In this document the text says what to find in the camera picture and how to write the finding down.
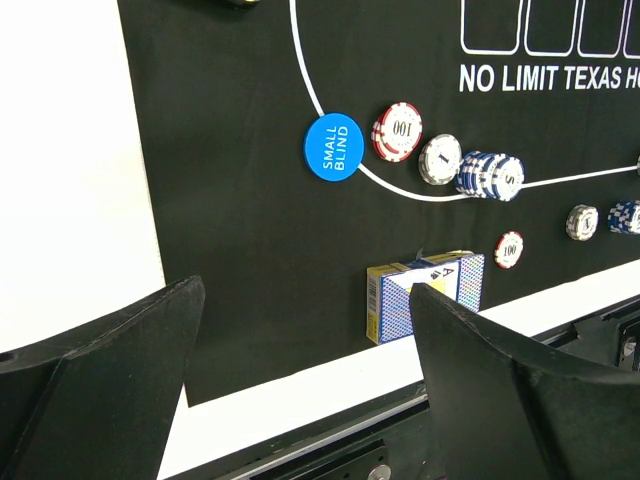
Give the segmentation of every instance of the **stack of poker chips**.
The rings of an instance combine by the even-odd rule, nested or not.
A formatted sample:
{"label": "stack of poker chips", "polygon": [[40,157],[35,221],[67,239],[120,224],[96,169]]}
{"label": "stack of poker chips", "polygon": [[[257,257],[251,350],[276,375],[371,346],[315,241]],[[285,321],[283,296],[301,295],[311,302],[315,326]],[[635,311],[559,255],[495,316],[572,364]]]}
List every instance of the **stack of poker chips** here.
{"label": "stack of poker chips", "polygon": [[640,201],[618,202],[607,216],[609,230],[640,235]]}
{"label": "stack of poker chips", "polygon": [[513,200],[524,183],[522,162],[504,153],[467,153],[454,178],[458,192],[469,197]]}
{"label": "stack of poker chips", "polygon": [[598,228],[598,209],[588,205],[576,205],[566,222],[567,235],[574,240],[585,242],[593,237]]}

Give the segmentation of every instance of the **white poker chip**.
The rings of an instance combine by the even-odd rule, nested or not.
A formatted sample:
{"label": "white poker chip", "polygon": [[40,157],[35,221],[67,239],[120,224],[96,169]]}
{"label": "white poker chip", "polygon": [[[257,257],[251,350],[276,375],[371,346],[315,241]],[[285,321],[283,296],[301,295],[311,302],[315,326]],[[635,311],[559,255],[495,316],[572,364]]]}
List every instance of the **white poker chip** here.
{"label": "white poker chip", "polygon": [[409,155],[418,146],[422,136],[422,118],[410,103],[391,105],[380,117],[380,141],[394,154]]}
{"label": "white poker chip", "polygon": [[491,181],[498,200],[510,202],[513,200],[524,183],[524,166],[515,157],[502,160],[493,173]]}
{"label": "white poker chip", "polygon": [[588,205],[575,206],[566,222],[566,231],[574,240],[586,242],[596,233],[598,228],[598,209]]}
{"label": "white poker chip", "polygon": [[460,142],[444,133],[431,139],[418,159],[420,174],[431,185],[445,185],[456,176],[462,163]]}
{"label": "white poker chip", "polygon": [[507,232],[496,245],[494,258],[502,268],[511,268],[518,263],[524,251],[524,240],[518,232]]}

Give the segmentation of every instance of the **poker chip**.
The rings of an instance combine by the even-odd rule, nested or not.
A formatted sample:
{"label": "poker chip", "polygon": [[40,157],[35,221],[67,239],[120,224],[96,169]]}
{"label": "poker chip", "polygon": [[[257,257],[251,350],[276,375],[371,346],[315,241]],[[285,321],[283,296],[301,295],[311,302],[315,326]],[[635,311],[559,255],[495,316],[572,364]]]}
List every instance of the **poker chip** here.
{"label": "poker chip", "polygon": [[473,151],[462,159],[456,189],[467,196],[513,200],[524,183],[524,165],[520,159],[503,153]]}
{"label": "poker chip", "polygon": [[567,235],[574,240],[586,242],[598,228],[598,209],[588,205],[576,205],[567,217]]}
{"label": "poker chip", "polygon": [[373,126],[371,140],[376,153],[389,162],[406,160],[422,137],[422,118],[410,103],[391,105]]}
{"label": "poker chip", "polygon": [[494,258],[502,268],[511,268],[518,263],[524,251],[524,240],[518,232],[507,232],[496,245]]}
{"label": "poker chip", "polygon": [[374,151],[380,158],[388,162],[392,162],[392,163],[403,162],[404,160],[409,158],[409,156],[411,155],[411,152],[405,153],[405,154],[392,152],[385,146],[381,136],[381,132],[382,132],[382,125],[380,123],[381,120],[382,120],[382,116],[375,121],[375,123],[373,124],[373,129],[371,130],[371,142],[373,143]]}
{"label": "poker chip", "polygon": [[609,210],[607,226],[614,233],[640,235],[640,201],[618,202]]}
{"label": "poker chip", "polygon": [[462,149],[453,135],[442,134],[431,139],[420,152],[418,170],[422,179],[431,185],[451,182],[460,169]]}

